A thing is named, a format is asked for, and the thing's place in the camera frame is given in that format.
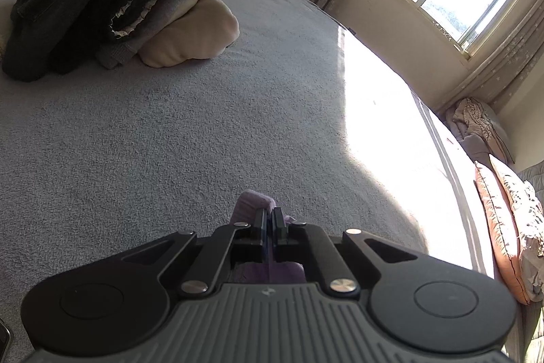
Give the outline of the grey patterned pillow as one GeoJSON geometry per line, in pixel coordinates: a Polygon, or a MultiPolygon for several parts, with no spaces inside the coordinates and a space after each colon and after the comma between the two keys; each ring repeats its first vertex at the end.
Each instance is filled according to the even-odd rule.
{"type": "Polygon", "coordinates": [[[528,197],[525,191],[525,186],[523,185],[523,181],[520,179],[520,177],[507,165],[501,162],[501,160],[496,159],[494,156],[490,156],[490,162],[492,165],[492,169],[494,170],[498,180],[501,183],[501,186],[504,188],[505,195],[508,198],[508,201],[510,203],[512,215],[514,218],[514,223],[516,225],[517,230],[517,237],[519,241],[519,260],[522,270],[522,246],[521,246],[521,234],[522,234],[522,217],[526,216],[528,211],[525,208],[525,204],[528,201],[528,197]]]}

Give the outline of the cream folded garment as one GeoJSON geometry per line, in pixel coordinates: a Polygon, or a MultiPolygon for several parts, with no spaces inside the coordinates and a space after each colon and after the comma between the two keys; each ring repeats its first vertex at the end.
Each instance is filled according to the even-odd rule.
{"type": "Polygon", "coordinates": [[[223,1],[186,0],[138,54],[150,67],[172,67],[217,57],[239,36],[238,19],[223,1]]]}

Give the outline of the grey folded sweater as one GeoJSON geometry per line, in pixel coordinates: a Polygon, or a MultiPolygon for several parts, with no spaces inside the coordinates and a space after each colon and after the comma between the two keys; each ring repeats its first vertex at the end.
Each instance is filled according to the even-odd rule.
{"type": "Polygon", "coordinates": [[[107,69],[126,64],[138,51],[173,19],[174,13],[187,0],[156,0],[145,7],[144,17],[136,20],[134,29],[97,53],[100,64],[107,69]]]}

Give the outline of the grey bed blanket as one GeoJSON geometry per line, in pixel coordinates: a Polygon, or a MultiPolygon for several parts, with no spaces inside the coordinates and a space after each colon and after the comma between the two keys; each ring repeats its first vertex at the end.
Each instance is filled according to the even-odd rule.
{"type": "Polygon", "coordinates": [[[495,277],[475,168],[409,85],[308,0],[222,0],[241,34],[171,68],[1,80],[1,329],[9,362],[503,362],[392,341],[319,286],[232,283],[179,302],[144,342],[102,357],[35,349],[21,305],[48,277],[176,231],[207,238],[238,197],[286,222],[361,229],[495,277]]]}

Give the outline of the orange pillow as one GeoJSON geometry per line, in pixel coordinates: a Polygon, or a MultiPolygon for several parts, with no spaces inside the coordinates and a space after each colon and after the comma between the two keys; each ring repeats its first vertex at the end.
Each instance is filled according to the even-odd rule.
{"type": "Polygon", "coordinates": [[[514,298],[522,305],[529,305],[531,298],[523,282],[516,225],[504,188],[494,172],[478,161],[475,161],[475,172],[500,276],[514,298]]]}

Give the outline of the lavender purple garment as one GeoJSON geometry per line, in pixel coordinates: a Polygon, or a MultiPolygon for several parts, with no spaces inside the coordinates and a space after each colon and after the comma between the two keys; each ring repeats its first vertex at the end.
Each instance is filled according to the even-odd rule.
{"type": "MultiPolygon", "coordinates": [[[[277,206],[275,200],[253,190],[245,190],[237,199],[229,224],[246,222],[253,225],[257,213],[264,209],[270,215],[277,206]]],[[[299,263],[278,263],[273,259],[272,248],[268,247],[264,263],[241,263],[232,271],[232,283],[280,285],[303,284],[306,282],[303,267],[299,263]]]]}

